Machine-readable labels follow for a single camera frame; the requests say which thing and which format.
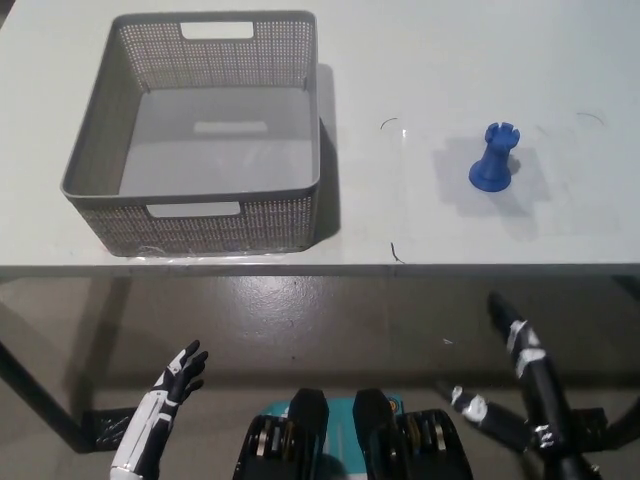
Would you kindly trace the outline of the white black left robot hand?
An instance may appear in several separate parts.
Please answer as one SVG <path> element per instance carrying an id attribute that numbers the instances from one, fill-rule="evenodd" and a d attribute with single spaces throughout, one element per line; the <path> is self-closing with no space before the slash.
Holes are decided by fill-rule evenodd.
<path id="1" fill-rule="evenodd" d="M 195 340 L 163 369 L 143 396 L 111 463 L 109 478 L 157 479 L 160 463 L 180 406 L 204 381 L 208 352 Z"/>

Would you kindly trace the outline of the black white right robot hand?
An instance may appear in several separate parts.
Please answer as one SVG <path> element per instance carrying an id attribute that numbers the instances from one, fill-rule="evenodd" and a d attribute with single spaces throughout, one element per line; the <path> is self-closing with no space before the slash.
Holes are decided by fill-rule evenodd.
<path id="1" fill-rule="evenodd" d="M 488 295 L 487 310 L 513 363 L 527 416 L 461 385 L 438 382 L 436 390 L 477 431 L 513 452 L 537 454 L 545 479 L 599 479 L 598 467 L 583 456 L 572 410 L 532 324 L 497 292 Z"/>

